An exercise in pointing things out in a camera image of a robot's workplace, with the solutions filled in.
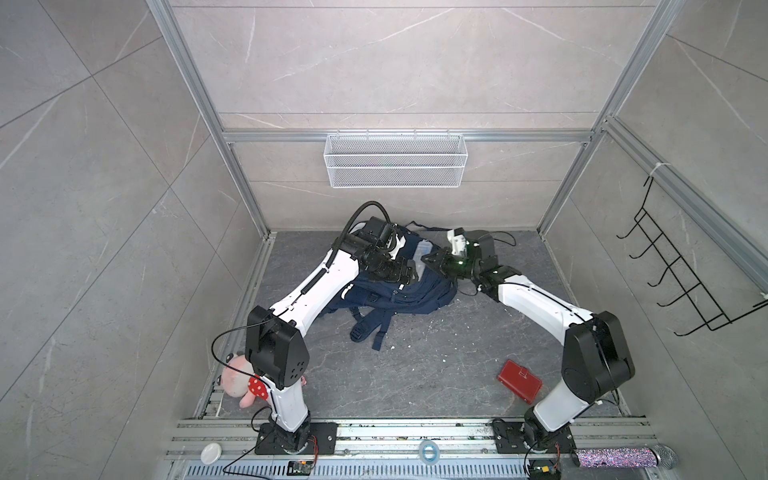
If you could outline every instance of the metal mesh basket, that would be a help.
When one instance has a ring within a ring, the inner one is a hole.
[[[460,134],[331,134],[331,187],[458,187],[467,162]]]

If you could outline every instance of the stuffed animal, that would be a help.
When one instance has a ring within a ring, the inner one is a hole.
[[[253,366],[243,355],[233,356],[229,362],[227,362],[227,365],[253,374]],[[306,380],[303,376],[301,377],[301,384],[306,385]],[[266,392],[266,385],[264,385],[263,382],[232,369],[224,369],[221,373],[221,386],[224,388],[224,392],[227,395],[243,397],[240,399],[240,407],[242,409],[246,409],[253,405],[256,397],[260,397],[264,401],[269,401],[270,396]]]

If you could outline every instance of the black mounting plate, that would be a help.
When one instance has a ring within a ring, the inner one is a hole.
[[[523,435],[521,427],[523,422],[506,422],[506,421],[494,421],[491,424],[493,428],[494,441],[496,442],[497,453],[527,453],[528,447],[525,446],[523,441]],[[560,445],[560,453],[571,453],[576,449],[576,445],[573,441],[573,435],[571,435],[571,429],[563,429],[562,432],[555,437],[555,441]],[[547,450],[547,453],[557,453],[556,447],[551,447]]]
[[[286,452],[283,447],[277,445],[274,441],[274,435],[272,435],[273,426],[265,422],[259,427],[259,444],[255,450],[254,455],[285,455]],[[317,439],[317,451],[318,455],[333,455],[336,451],[336,431],[339,429],[338,423],[332,422],[311,422],[310,423],[310,436],[314,435]],[[314,447],[312,440],[307,442],[306,448],[302,455],[312,455],[314,453]]]

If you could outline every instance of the navy blue backpack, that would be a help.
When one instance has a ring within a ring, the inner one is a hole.
[[[406,244],[398,251],[397,256],[411,259],[419,242],[424,239],[405,228],[401,228],[399,232],[405,235]],[[429,253],[437,249],[438,247],[432,244]],[[431,313],[451,303],[456,295],[456,282],[429,268],[424,269],[418,282],[406,285],[402,289],[398,283],[372,282],[365,272],[361,272],[350,285],[351,288],[347,286],[341,289],[318,317],[338,309],[348,308],[357,321],[349,332],[349,338],[353,342],[362,342],[376,328],[379,328],[373,340],[374,350],[381,350],[384,336],[396,313]],[[364,316],[360,313],[361,306],[371,306],[373,310]]]

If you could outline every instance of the robotic arm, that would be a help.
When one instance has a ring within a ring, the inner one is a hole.
[[[300,381],[310,360],[303,337],[320,310],[361,270],[401,285],[418,280],[413,260],[396,257],[405,243],[396,226],[372,217],[349,233],[355,217],[293,292],[268,310],[256,306],[248,316],[253,328],[246,337],[246,358],[269,391],[270,423],[276,441],[289,453],[303,451],[310,433]],[[571,305],[499,265],[494,240],[484,230],[451,230],[448,239],[451,248],[422,258],[428,268],[448,278],[470,279],[478,291],[524,313],[564,346],[562,380],[526,412],[523,425],[526,444],[546,449],[573,418],[634,375],[621,325],[608,312],[594,314]]]

